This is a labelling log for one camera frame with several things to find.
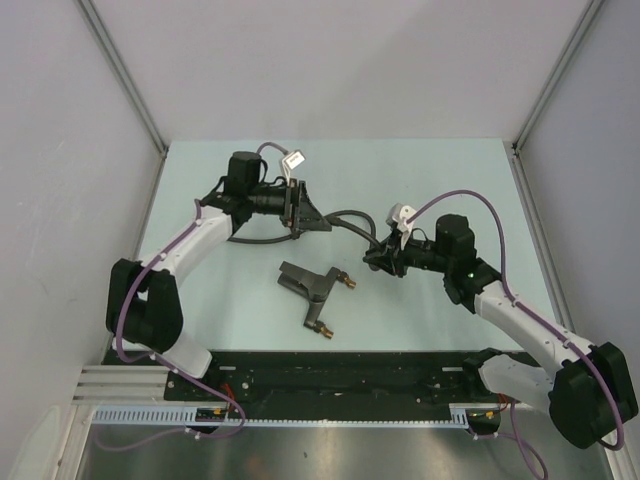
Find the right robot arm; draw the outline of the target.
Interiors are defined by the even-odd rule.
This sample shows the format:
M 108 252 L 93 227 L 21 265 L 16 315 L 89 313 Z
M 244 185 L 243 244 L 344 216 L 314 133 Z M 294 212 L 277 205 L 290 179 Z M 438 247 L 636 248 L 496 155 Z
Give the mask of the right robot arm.
M 453 304 L 499 328 L 533 358 L 535 363 L 528 365 L 498 350 L 483 350 L 466 362 L 461 376 L 469 399 L 505 394 L 547 414 L 580 449 L 623 431 L 625 422 L 638 415 L 623 352 L 610 342 L 595 345 L 550 323 L 508 292 L 502 274 L 478 256 L 466 217 L 440 217 L 434 239 L 425 240 L 393 224 L 390 235 L 363 260 L 398 278 L 411 268 L 442 274 Z

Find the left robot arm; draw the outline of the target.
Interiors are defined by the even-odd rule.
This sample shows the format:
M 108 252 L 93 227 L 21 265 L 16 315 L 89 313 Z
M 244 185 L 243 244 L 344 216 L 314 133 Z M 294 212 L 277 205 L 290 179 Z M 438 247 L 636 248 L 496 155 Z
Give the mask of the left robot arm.
M 195 202 L 195 215 L 168 245 L 142 260 L 121 259 L 110 274 L 106 326 L 121 360 L 129 363 L 129 342 L 187 375 L 186 387 L 197 398 L 214 397 L 221 376 L 209 368 L 212 355 L 184 329 L 179 287 L 216 247 L 229 240 L 253 215 L 276 216 L 292 238 L 331 226 L 310 200 L 306 183 L 293 177 L 305 160 L 299 150 L 285 152 L 281 174 L 267 181 L 266 162 L 258 152 L 237 151 L 216 186 Z

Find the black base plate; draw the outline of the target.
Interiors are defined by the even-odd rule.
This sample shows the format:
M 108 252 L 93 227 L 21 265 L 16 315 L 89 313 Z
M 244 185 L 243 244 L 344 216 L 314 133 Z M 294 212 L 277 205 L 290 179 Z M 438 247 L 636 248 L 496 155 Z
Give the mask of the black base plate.
M 216 351 L 198 385 L 168 373 L 164 400 L 204 404 L 227 394 L 246 416 L 327 413 L 348 420 L 417 419 L 420 410 L 493 406 L 500 395 L 512 400 L 471 389 L 465 364 L 482 351 Z M 524 352 L 500 352 L 535 363 Z

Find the aluminium frame rail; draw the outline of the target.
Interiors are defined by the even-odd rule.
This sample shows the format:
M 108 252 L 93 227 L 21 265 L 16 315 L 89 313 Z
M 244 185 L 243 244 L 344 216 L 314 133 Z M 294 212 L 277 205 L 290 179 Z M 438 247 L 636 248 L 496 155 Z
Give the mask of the aluminium frame rail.
M 73 394 L 73 403 L 78 405 L 163 403 L 168 373 L 169 370 L 162 366 L 85 366 Z

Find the left aluminium corner post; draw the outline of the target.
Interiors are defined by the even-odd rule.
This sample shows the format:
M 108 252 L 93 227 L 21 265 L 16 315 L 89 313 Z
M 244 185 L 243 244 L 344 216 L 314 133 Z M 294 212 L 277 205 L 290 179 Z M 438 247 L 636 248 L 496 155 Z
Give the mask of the left aluminium corner post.
M 168 144 L 163 139 L 160 129 L 95 2 L 75 0 L 74 4 L 155 151 L 161 159 L 165 159 L 169 149 Z

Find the aluminium corner post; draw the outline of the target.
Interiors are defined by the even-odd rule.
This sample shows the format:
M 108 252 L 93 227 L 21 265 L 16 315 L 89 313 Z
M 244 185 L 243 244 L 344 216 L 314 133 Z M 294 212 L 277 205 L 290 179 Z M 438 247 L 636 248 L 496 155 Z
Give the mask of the aluminium corner post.
M 547 109 L 555 91 L 568 73 L 569 67 L 576 59 L 583 43 L 597 22 L 601 11 L 607 4 L 608 1 L 605 0 L 590 0 L 583 8 L 559 56 L 555 60 L 541 91 L 536 96 L 517 135 L 511 141 L 511 150 L 516 156 L 519 156 L 522 152 L 531 133 Z
M 161 159 L 165 159 L 169 149 L 168 144 L 163 139 L 160 129 L 95 2 L 75 0 L 74 4 L 155 151 Z

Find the right aluminium corner post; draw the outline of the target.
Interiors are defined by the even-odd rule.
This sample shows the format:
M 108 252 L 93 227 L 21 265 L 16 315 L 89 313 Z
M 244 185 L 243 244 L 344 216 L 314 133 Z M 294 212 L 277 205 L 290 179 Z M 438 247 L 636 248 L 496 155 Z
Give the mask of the right aluminium corner post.
M 519 156 L 522 152 L 531 133 L 547 109 L 555 91 L 568 73 L 569 67 L 576 59 L 583 43 L 597 22 L 601 11 L 607 4 L 608 1 L 605 0 L 590 0 L 583 8 L 559 56 L 555 60 L 541 91 L 536 96 L 517 135 L 511 141 L 511 150 L 516 156 Z

